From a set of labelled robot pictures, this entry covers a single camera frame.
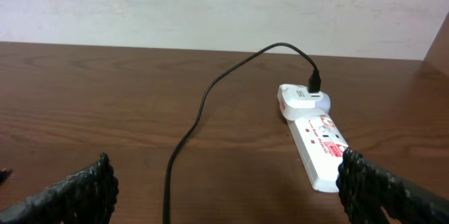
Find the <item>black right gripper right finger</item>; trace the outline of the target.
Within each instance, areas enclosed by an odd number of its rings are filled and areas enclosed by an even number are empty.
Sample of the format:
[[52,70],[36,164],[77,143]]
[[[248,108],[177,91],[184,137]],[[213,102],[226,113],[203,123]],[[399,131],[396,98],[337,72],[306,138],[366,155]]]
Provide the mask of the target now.
[[448,200],[373,164],[347,148],[336,186],[350,223],[448,224]]

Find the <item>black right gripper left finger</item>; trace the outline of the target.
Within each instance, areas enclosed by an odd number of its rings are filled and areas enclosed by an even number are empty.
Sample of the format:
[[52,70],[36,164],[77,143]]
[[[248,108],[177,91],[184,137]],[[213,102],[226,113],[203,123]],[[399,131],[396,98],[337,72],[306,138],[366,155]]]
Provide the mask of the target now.
[[115,210],[119,181],[109,157],[49,185],[1,211],[1,224],[108,224]]

